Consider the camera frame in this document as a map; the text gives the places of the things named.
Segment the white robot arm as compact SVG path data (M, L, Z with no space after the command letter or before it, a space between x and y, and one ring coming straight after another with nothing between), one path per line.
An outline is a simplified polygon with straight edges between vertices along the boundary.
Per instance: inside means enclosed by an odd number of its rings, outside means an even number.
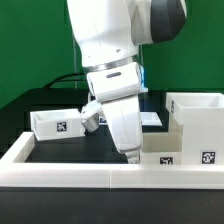
M106 119L119 153L140 161L143 136L138 95L147 91L138 47L174 39L183 28L185 0L67 0L89 91L82 108L90 132Z

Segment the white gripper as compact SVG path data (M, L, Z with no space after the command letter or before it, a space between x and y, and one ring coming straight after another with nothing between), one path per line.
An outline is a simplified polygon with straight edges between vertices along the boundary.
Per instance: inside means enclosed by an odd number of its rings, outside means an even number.
M126 153L129 164L140 163L143 144L138 95L142 87L141 67L127 65L90 72L87 81L91 93L101 104L112 139L119 153Z

